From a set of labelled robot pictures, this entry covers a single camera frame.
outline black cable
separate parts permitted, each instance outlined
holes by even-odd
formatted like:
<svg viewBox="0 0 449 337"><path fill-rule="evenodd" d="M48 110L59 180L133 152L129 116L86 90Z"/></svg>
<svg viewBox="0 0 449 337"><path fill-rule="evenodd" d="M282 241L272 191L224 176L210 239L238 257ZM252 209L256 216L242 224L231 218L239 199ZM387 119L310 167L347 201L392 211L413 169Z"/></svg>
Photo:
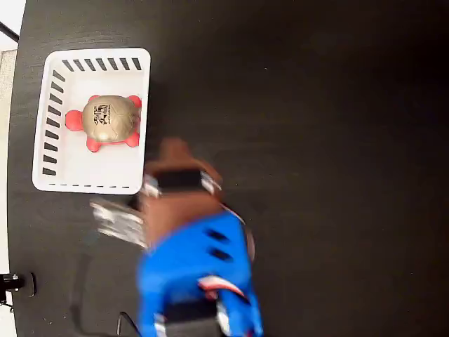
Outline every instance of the black cable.
<svg viewBox="0 0 449 337"><path fill-rule="evenodd" d="M0 32L4 33L15 42L19 42L19 36L10 27L3 24L2 21L0 21Z"/></svg>
<svg viewBox="0 0 449 337"><path fill-rule="evenodd" d="M88 271L88 266L92 261L92 256L90 255L90 248L96 242L99 233L97 231L91 233L87 236L87 240L84 243L85 249L81 252L81 256L78 261L75 272L74 286L72 289L72 296L70 298L69 310L72 314L72 321L74 323L74 330L79 337L117 337L121 333L121 321L125 319L136 332L136 334L141 337L139 329L135 325L134 321L129 317L126 312L120 312L119 318L117 320L117 335L110 335L108 333L98 333L89 332L83 328L81 321L81 311L83 309L83 295L84 295L84 285L86 284L86 276Z"/></svg>

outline basket slot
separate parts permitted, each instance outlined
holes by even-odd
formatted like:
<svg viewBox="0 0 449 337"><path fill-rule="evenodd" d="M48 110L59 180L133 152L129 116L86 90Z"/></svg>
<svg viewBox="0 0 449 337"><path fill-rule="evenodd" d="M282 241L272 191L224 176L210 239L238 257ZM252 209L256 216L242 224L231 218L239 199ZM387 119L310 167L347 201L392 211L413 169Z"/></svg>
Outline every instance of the basket slot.
<svg viewBox="0 0 449 337"><path fill-rule="evenodd" d="M68 70L70 70L71 72L74 72L72 65L69 63L68 60L62 60L62 63L64 63L64 65L67 67Z"/></svg>
<svg viewBox="0 0 449 337"><path fill-rule="evenodd" d="M52 145L52 144L50 144L50 143L47 143L47 142L45 142L45 143L43 144L43 148L44 148L45 150L50 150L50 151L55 151L55 152L58 151L58 147L56 147L56 146L54 146L54 145Z"/></svg>
<svg viewBox="0 0 449 337"><path fill-rule="evenodd" d="M53 133L53 132L51 132L49 130L45 130L45 136L49 137L51 139L56 139L56 140L59 139L59 136L56 133Z"/></svg>
<svg viewBox="0 0 449 337"><path fill-rule="evenodd" d="M123 68L125 68L125 70L129 70L128 61L126 61L125 58L120 58L120 62L123 65Z"/></svg>
<svg viewBox="0 0 449 337"><path fill-rule="evenodd" d="M113 58L108 58L107 60L109 61L112 69L119 70L119 68L117 67L117 64L115 63L115 60Z"/></svg>
<svg viewBox="0 0 449 337"><path fill-rule="evenodd" d="M60 93L64 93L64 89L58 86L55 82L51 82L51 88L59 91Z"/></svg>
<svg viewBox="0 0 449 337"><path fill-rule="evenodd" d="M84 71L84 67L81 62L79 62L79 60L73 60L73 62L78 67L78 69L80 69L82 72Z"/></svg>
<svg viewBox="0 0 449 337"><path fill-rule="evenodd" d="M58 109L55 109L51 105L48 106L48 112L51 112L52 114L55 114L56 116L61 115L61 111L59 111Z"/></svg>
<svg viewBox="0 0 449 337"><path fill-rule="evenodd" d="M133 63L137 70L142 70L142 67L140 66L140 62L139 62L138 58L133 58Z"/></svg>
<svg viewBox="0 0 449 337"><path fill-rule="evenodd" d="M45 174L46 176L56 176L56 171L43 167L42 174Z"/></svg>
<svg viewBox="0 0 449 337"><path fill-rule="evenodd" d="M57 103L57 104L62 104L62 100L58 97L56 97L55 95L53 95L52 93L50 94L50 100L52 100L53 102Z"/></svg>
<svg viewBox="0 0 449 337"><path fill-rule="evenodd" d="M47 124L56 128L60 127L60 124L57 121L52 120L50 117L47 117Z"/></svg>
<svg viewBox="0 0 449 337"><path fill-rule="evenodd" d="M57 162L56 158L53 158L53 157L50 157L50 156L47 156L47 155L43 156L43 160L46 163L52 163L52 164L56 164L56 162Z"/></svg>
<svg viewBox="0 0 449 337"><path fill-rule="evenodd" d="M92 61L89 58L85 58L84 62L87 64L87 66L94 72L96 71L95 67L93 66Z"/></svg>
<svg viewBox="0 0 449 337"><path fill-rule="evenodd" d="M105 63L103 62L103 60L102 60L101 58L96 58L95 60L97 61L98 65L100 66L100 68L101 68L102 70L104 70L104 71L107 70L107 69L106 69L106 66L105 66Z"/></svg>
<svg viewBox="0 0 449 337"><path fill-rule="evenodd" d="M60 81L65 82L65 78L56 70L53 70L53 76L59 79Z"/></svg>

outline black tabletop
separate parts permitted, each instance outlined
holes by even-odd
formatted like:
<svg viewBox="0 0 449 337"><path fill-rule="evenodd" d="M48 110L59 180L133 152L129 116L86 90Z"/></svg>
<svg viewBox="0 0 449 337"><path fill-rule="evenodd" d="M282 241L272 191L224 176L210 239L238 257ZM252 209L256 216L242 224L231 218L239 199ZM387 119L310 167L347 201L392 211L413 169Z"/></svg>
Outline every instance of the black tabletop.
<svg viewBox="0 0 449 337"><path fill-rule="evenodd" d="M252 227L270 336L446 336L449 331L448 8L428 1L29 0L8 152L18 336L69 336L89 194L32 184L43 64L65 49L152 56L147 156L181 136L217 166ZM110 196L111 200L125 197ZM86 324L135 317L139 251L102 239Z"/></svg>

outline clear plastic bag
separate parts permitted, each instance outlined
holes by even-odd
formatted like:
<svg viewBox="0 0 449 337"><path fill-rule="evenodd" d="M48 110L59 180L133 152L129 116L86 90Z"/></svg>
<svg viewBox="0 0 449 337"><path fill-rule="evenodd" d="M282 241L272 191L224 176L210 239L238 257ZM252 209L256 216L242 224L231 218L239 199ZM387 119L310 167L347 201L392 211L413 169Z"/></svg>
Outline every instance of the clear plastic bag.
<svg viewBox="0 0 449 337"><path fill-rule="evenodd" d="M92 200L91 207L99 223L98 232L148 248L143 219L137 211L100 198Z"/></svg>

